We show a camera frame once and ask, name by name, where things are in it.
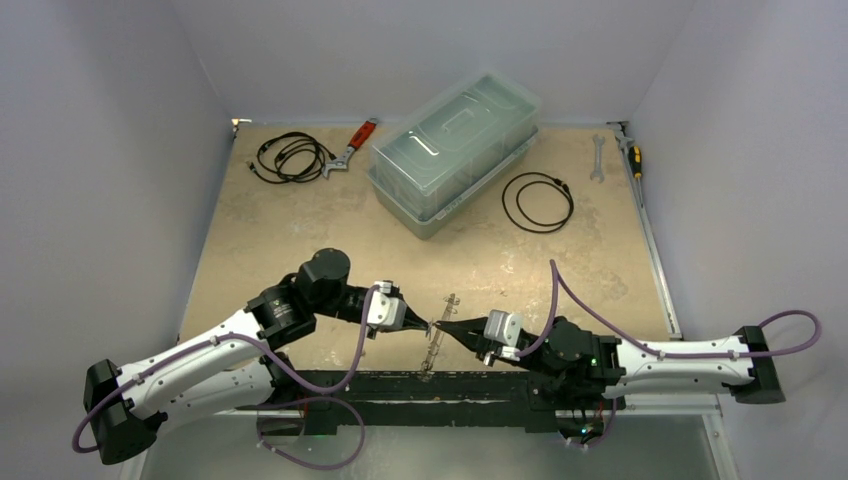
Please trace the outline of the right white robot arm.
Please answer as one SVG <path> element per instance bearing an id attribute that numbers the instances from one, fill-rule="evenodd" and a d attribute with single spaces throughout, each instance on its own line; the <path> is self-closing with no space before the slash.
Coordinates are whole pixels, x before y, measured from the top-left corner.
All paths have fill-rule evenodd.
<path id="1" fill-rule="evenodd" d="M 628 341 L 598 335 L 564 317 L 545 337 L 521 329 L 499 312 L 497 330 L 487 317 L 439 321 L 487 366 L 503 362 L 529 374 L 531 394 L 584 407 L 629 394 L 729 394 L 747 405 L 778 404 L 786 397 L 761 328 L 744 326 L 710 341 Z"/>

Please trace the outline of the silver open-end spanner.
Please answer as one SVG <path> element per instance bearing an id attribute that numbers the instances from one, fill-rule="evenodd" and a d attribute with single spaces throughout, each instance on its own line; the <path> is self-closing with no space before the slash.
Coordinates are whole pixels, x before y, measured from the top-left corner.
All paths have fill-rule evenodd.
<path id="1" fill-rule="evenodd" d="M 597 183 L 603 183 L 605 180 L 605 175 L 603 172 L 603 146 L 605 144 L 605 138 L 595 134 L 592 137 L 594 144 L 594 162 L 593 162 L 593 170 L 590 173 L 589 178 L 592 181 L 596 181 Z"/>

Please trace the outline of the yellow black screwdriver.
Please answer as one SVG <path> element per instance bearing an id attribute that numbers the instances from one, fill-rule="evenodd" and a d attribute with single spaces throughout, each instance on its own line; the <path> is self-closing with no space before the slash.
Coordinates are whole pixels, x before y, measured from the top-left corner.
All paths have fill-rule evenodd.
<path id="1" fill-rule="evenodd" d="M 640 182 L 642 178 L 642 155 L 638 146 L 632 145 L 629 148 L 628 163 L 634 180 Z"/>

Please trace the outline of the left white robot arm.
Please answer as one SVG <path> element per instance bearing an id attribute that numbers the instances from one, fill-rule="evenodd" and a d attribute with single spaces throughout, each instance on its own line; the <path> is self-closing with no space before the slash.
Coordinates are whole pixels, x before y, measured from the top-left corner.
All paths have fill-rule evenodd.
<path id="1" fill-rule="evenodd" d="M 96 452 L 103 464 L 114 465 L 147 450 L 165 428 L 197 417 L 265 402 L 284 409 L 301 392 L 330 396 L 351 382 L 366 339 L 429 329 L 393 282 L 352 286 L 350 269 L 343 251 L 321 249 L 210 330 L 144 360 L 93 364 L 73 450 Z M 314 333 L 321 316 L 359 328 L 349 370 L 326 386 L 307 380 L 277 352 Z"/>

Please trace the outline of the red handled adjustable wrench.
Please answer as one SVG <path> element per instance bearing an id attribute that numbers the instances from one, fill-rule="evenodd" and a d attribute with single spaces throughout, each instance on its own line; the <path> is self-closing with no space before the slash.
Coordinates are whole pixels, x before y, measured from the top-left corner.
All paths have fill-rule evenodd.
<path id="1" fill-rule="evenodd" d="M 347 171 L 351 158 L 373 134 L 378 124 L 377 118 L 365 121 L 351 137 L 342 154 L 325 162 L 321 170 L 322 177 L 328 179 L 334 171 Z"/>

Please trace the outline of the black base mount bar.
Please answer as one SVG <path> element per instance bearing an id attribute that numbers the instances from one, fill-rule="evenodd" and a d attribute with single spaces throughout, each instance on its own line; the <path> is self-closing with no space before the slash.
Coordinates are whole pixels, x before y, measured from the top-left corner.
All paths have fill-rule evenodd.
<path id="1" fill-rule="evenodd" d="M 549 376 L 527 371 L 360 371 L 321 400 L 284 373 L 274 373 L 272 393 L 259 407 L 290 409 L 307 399 L 306 434 L 332 435 L 338 427 L 521 428 L 527 433 L 561 429 L 559 411 L 588 413 L 612 403 L 620 368 L 589 367 Z"/>

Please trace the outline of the clear plastic storage box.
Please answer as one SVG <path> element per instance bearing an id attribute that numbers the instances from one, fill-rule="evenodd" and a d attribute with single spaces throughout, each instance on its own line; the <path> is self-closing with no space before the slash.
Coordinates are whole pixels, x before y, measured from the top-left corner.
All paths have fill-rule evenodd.
<path id="1" fill-rule="evenodd" d="M 541 99 L 496 73 L 465 79 L 373 141 L 367 169 L 380 204 L 431 238 L 535 142 Z"/>

